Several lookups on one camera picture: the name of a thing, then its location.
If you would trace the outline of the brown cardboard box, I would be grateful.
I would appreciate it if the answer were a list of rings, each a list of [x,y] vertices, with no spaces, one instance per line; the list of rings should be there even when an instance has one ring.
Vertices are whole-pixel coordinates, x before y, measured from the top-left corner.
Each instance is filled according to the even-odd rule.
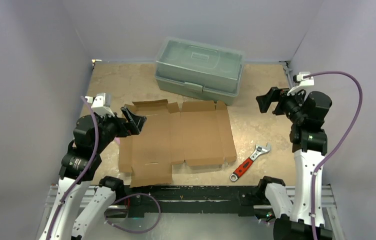
[[[139,135],[120,140],[118,169],[131,175],[131,187],[172,183],[173,165],[220,166],[237,159],[227,106],[220,100],[138,101],[128,109],[147,118]]]

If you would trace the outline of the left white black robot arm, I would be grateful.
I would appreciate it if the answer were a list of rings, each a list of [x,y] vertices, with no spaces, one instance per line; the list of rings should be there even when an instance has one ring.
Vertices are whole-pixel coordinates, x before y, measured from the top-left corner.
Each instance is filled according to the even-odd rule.
[[[83,196],[102,162],[100,154],[115,138],[139,135],[142,131],[147,118],[135,115],[126,106],[121,110],[123,117],[105,107],[91,109],[89,115],[77,120],[74,139],[61,160],[57,196],[40,239],[71,239]]]

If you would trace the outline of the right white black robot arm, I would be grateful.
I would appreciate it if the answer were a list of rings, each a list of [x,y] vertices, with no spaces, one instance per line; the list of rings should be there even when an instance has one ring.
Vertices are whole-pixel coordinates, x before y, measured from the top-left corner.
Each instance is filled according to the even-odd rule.
[[[276,240],[331,240],[333,232],[326,228],[322,207],[323,159],[328,152],[328,138],[322,126],[332,106],[326,94],[272,87],[257,96],[260,112],[270,104],[276,116],[285,115],[291,122],[289,134],[294,154],[296,185],[291,200],[284,182],[265,176],[256,190],[257,199],[270,203],[274,216],[273,238]]]

